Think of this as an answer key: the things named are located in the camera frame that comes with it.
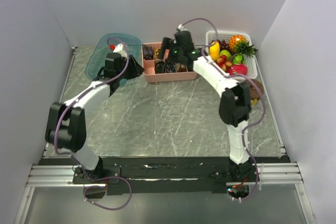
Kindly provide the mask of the dark patterned necktie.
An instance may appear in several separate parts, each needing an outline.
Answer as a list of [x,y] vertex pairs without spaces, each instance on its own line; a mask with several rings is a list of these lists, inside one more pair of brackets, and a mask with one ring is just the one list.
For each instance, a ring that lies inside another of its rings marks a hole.
[[154,66],[155,74],[163,74],[165,73],[165,62],[164,61],[156,61]]

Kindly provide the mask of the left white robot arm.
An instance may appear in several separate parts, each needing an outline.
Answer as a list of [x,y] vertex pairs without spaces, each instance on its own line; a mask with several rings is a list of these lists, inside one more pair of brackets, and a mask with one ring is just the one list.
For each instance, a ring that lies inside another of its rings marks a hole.
[[57,154],[69,155],[86,178],[98,183],[104,178],[103,160],[86,144],[86,114],[112,96],[123,79],[139,77],[144,69],[124,50],[107,54],[91,84],[65,103],[50,106],[45,133]]

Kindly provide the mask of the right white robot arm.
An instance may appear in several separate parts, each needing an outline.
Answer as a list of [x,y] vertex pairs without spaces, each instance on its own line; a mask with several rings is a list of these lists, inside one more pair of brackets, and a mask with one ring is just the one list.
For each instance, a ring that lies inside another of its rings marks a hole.
[[218,93],[218,113],[229,132],[229,174],[235,181],[243,180],[252,167],[247,147],[247,126],[251,112],[249,86],[227,75],[204,48],[195,48],[188,30],[176,32],[174,38],[164,37],[159,59],[164,57],[166,51],[168,61],[191,68]]

